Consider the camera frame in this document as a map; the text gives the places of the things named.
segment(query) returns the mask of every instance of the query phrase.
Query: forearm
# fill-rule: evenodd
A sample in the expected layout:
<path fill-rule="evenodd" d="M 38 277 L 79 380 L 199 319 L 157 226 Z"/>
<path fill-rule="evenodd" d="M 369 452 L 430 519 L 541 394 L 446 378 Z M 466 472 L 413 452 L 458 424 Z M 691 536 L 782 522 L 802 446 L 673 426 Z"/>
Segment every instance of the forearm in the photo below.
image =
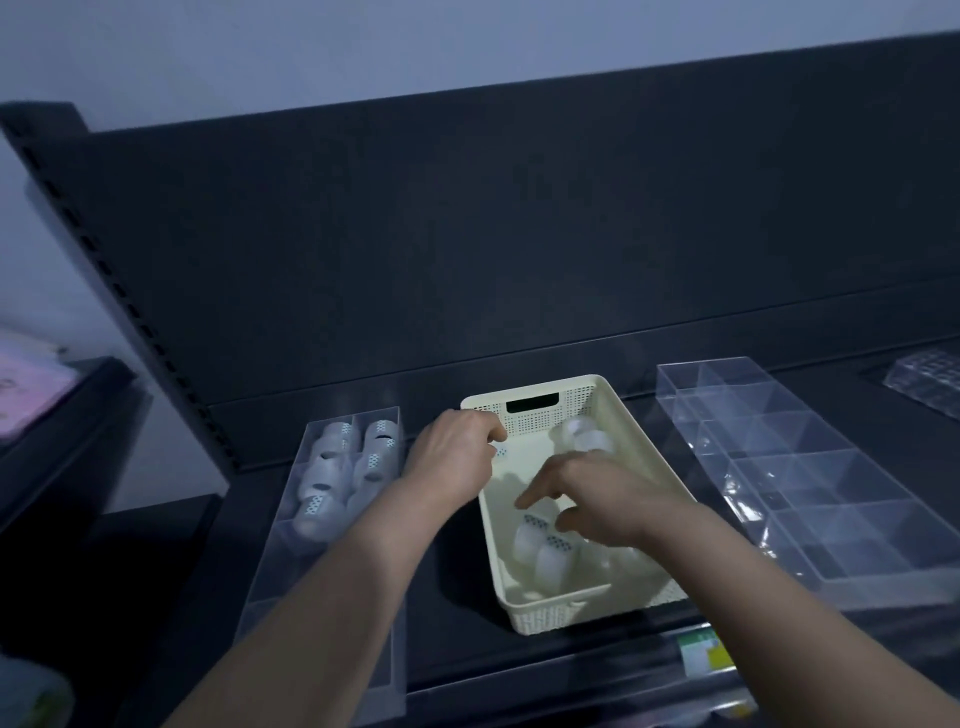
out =
<path fill-rule="evenodd" d="M 449 516 L 398 480 L 234 647 L 167 722 L 346 726 L 426 548 Z"/>
<path fill-rule="evenodd" d="M 704 506 L 638 539 L 713 625 L 784 725 L 956 725 L 956 703 L 811 595 Z"/>

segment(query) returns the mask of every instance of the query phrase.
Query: price tag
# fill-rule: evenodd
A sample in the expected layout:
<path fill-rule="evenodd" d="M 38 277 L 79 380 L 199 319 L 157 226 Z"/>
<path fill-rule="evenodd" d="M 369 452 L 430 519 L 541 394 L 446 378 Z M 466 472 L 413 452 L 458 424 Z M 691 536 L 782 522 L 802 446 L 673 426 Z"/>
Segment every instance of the price tag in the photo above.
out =
<path fill-rule="evenodd" d="M 687 677 L 703 677 L 733 667 L 727 648 L 709 627 L 682 634 L 677 637 L 677 643 Z"/>

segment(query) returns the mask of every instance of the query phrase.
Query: white wall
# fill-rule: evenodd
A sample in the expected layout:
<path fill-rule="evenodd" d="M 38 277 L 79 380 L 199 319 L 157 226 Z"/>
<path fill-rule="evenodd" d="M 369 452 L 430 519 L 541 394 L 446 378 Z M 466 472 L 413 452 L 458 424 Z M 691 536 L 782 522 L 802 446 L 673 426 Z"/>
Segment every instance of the white wall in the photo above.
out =
<path fill-rule="evenodd" d="M 956 0 L 11 0 L 0 101 L 100 131 L 956 28 Z M 145 374 L 0 147 L 0 324 Z M 151 386 L 115 508 L 226 487 Z"/>

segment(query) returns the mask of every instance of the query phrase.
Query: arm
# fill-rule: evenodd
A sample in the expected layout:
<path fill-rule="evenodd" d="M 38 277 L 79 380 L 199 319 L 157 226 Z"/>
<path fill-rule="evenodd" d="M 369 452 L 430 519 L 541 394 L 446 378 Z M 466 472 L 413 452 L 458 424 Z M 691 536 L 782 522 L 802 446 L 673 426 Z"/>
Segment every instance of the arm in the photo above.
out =
<path fill-rule="evenodd" d="M 489 412 L 447 411 L 391 484 L 250 635 L 228 652 L 166 728 L 347 726 L 396 610 L 441 525 L 492 474 Z"/>
<path fill-rule="evenodd" d="M 547 460 L 517 499 L 570 496 L 557 519 L 608 546 L 646 551 L 723 640 L 757 702 L 782 725 L 960 725 L 960 706 L 811 595 L 705 506 L 601 453 Z"/>

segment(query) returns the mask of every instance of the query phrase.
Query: yellow basket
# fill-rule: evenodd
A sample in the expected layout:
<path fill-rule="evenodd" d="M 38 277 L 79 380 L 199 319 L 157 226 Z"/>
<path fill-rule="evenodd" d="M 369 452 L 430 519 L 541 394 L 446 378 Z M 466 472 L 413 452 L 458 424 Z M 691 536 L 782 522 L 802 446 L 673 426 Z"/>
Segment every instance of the yellow basket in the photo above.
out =
<path fill-rule="evenodd" d="M 567 579 L 569 591 L 546 596 L 533 587 L 533 570 L 513 558 L 513 538 L 523 518 L 523 512 L 515 509 L 514 500 L 544 460 L 564 451 L 557 425 L 577 415 L 590 415 L 611 437 L 616 447 L 614 458 L 621 465 L 693 499 L 604 378 L 576 376 L 475 395 L 467 397 L 460 406 L 494 412 L 509 435 L 507 442 L 497 448 L 493 477 L 480 493 L 480 511 L 493 588 L 518 633 L 536 635 L 686 598 L 677 583 L 652 559 L 644 560 L 640 571 L 633 569 L 633 573 L 578 564 Z M 535 508 L 552 521 L 552 517 L 571 505 L 573 502 L 563 496 L 556 501 L 547 498 Z"/>

